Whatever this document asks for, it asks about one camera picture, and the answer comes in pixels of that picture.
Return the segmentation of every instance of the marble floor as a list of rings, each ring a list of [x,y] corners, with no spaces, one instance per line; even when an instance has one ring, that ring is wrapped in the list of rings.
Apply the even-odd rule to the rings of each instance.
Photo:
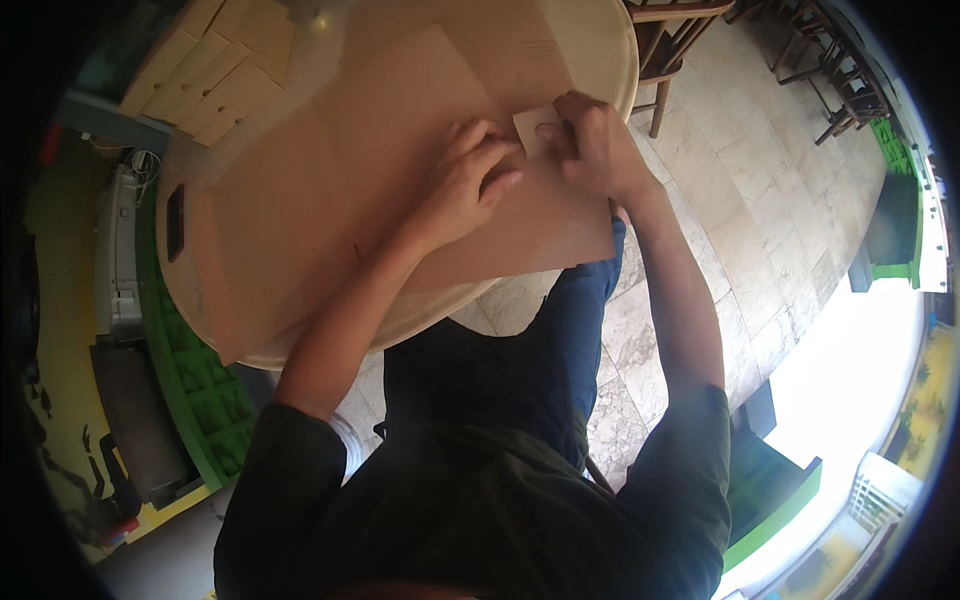
[[[777,84],[768,64],[782,44],[778,30],[769,21],[718,20],[674,78],[657,139],[649,137],[650,112],[629,126],[666,186],[716,303],[731,408],[773,372],[836,289],[886,172],[869,128],[813,144],[827,112],[810,84]],[[652,102],[653,91],[642,88],[636,103]],[[558,274],[505,278],[452,317],[487,335],[516,334]],[[667,404],[632,231],[603,346],[590,454],[619,488]],[[364,361],[339,412],[376,446],[371,427],[385,413],[382,353]]]

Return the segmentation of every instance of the small cardboard piece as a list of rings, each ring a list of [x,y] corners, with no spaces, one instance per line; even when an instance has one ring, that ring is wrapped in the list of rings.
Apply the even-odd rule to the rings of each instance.
[[[534,108],[514,115],[514,128],[520,136],[520,143],[528,158],[536,158],[550,151],[550,142],[537,134],[537,126],[553,123],[562,126],[563,120],[553,105]]]

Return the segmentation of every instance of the man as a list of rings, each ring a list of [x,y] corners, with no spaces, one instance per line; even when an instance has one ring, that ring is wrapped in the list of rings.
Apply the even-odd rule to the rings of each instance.
[[[538,134],[564,176],[634,225],[669,390],[623,489],[614,496],[582,476],[604,304],[623,253],[617,216],[616,257],[564,271],[520,335],[446,319],[386,350],[386,441],[340,487],[346,452],[327,421],[383,315],[424,256],[485,223],[522,178],[511,171],[481,189],[516,145],[488,121],[453,124],[434,191],[303,331],[260,415],[217,541],[222,600],[713,594],[730,535],[713,302],[616,111],[576,92],[555,106],[573,134]]]

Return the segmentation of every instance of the left hand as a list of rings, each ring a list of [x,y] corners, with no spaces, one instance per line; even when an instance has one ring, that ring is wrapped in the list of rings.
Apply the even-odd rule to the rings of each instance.
[[[493,121],[474,117],[450,124],[433,191],[409,223],[429,244],[428,250],[454,242],[490,220],[507,190],[523,179],[523,172],[513,169],[499,175],[482,193],[480,185],[504,156],[519,148],[502,140]]]

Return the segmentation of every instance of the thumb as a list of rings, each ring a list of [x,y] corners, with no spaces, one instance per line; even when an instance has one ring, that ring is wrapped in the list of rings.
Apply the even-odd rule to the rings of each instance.
[[[540,123],[535,129],[537,135],[545,139],[557,151],[560,160],[577,157],[577,142],[573,136],[556,123]]]
[[[484,188],[483,193],[480,194],[481,206],[486,206],[489,208],[494,208],[497,203],[500,202],[500,199],[514,187],[520,180],[523,179],[523,171],[508,171],[500,177],[491,181]]]

